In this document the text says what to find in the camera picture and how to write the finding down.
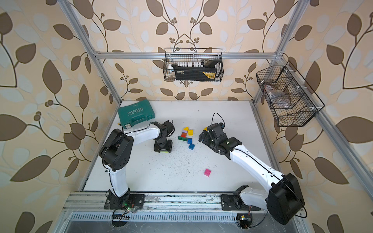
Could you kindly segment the pink lego brick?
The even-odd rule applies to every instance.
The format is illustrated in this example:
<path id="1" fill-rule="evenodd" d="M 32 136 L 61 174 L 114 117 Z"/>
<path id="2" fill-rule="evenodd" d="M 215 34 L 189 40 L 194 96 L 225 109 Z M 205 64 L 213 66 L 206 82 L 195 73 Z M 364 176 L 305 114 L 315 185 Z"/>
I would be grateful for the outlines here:
<path id="1" fill-rule="evenodd" d="M 207 176 L 207 177 L 209 177 L 211 175 L 211 170 L 205 169 L 204 175 Z"/>

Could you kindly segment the dark green long lego brick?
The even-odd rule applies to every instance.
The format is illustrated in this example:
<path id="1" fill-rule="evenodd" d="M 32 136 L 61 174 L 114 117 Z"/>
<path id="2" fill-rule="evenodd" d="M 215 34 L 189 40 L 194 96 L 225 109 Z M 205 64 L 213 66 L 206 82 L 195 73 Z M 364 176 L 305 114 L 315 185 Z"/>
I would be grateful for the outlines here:
<path id="1" fill-rule="evenodd" d="M 186 137 L 178 136 L 178 140 L 187 142 L 188 139 Z"/>

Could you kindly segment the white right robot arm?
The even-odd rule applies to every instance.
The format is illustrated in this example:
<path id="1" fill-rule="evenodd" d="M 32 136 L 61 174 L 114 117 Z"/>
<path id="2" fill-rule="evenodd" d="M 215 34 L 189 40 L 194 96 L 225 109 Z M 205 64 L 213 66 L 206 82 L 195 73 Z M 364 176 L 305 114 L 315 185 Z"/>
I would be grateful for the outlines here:
<path id="1" fill-rule="evenodd" d="M 259 182 L 263 190 L 242 185 L 223 207 L 238 210 L 258 207 L 267 210 L 278 223 L 286 225 L 305 206 L 297 178 L 290 173 L 284 175 L 262 162 L 238 139 L 228 138 L 224 127 L 223 123 L 208 126 L 199 135 L 199 142 L 240 165 Z"/>

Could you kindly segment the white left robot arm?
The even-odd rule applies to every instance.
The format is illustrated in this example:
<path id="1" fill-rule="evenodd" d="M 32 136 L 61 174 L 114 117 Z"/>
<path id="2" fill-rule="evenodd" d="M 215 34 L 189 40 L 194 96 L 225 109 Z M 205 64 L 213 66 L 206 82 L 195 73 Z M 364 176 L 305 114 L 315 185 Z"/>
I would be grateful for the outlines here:
<path id="1" fill-rule="evenodd" d="M 168 139 L 175 131 L 172 120 L 164 123 L 151 122 L 149 126 L 141 130 L 125 133 L 120 129 L 114 129 L 102 146 L 99 156 L 103 167 L 108 170 L 111 187 L 107 194 L 106 202 L 109 209 L 132 208 L 141 206 L 130 199 L 130 188 L 127 184 L 125 167 L 130 160 L 134 145 L 148 140 L 154 140 L 155 152 L 172 152 L 173 142 Z"/>

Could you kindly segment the green plastic tool case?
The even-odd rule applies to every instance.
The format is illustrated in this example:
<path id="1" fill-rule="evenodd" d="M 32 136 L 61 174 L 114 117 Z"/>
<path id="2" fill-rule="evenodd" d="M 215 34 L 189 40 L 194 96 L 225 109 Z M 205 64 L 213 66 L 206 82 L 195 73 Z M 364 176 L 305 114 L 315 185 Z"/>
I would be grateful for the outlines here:
<path id="1" fill-rule="evenodd" d="M 118 109 L 120 124 L 124 129 L 155 118 L 154 110 L 148 100 L 120 107 Z"/>

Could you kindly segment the black battery charger in basket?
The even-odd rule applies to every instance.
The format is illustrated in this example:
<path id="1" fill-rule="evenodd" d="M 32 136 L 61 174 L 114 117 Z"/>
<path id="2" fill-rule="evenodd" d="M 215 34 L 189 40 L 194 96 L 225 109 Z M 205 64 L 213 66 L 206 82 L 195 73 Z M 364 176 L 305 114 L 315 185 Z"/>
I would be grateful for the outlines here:
<path id="1" fill-rule="evenodd" d="M 164 78 L 179 81 L 220 82 L 223 77 L 223 62 L 220 59 L 208 59 L 197 62 L 172 62 L 164 65 Z"/>

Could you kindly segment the plastic bag in basket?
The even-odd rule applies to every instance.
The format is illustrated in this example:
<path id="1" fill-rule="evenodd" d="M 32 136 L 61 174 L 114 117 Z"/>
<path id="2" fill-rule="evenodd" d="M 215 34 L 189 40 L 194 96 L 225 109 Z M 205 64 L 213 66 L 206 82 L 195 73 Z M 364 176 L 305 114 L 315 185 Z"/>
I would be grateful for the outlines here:
<path id="1" fill-rule="evenodd" d="M 264 88 L 265 88 L 265 91 L 267 92 L 269 99 L 272 101 L 273 104 L 288 105 L 290 103 L 289 94 L 286 94 L 285 92 L 282 92 L 282 91 L 275 90 L 275 87 L 270 84 L 265 84 Z"/>

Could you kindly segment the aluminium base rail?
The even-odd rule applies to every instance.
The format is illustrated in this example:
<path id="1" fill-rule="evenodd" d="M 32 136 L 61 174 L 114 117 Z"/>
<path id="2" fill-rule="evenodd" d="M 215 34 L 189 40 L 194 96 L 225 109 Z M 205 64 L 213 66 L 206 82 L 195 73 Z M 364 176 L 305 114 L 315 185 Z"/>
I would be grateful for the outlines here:
<path id="1" fill-rule="evenodd" d="M 72 221 L 240 223 L 264 217 L 272 219 L 264 207 L 236 207 L 231 193 L 141 193 L 135 192 L 117 207 L 107 193 L 71 193 L 63 212 Z"/>

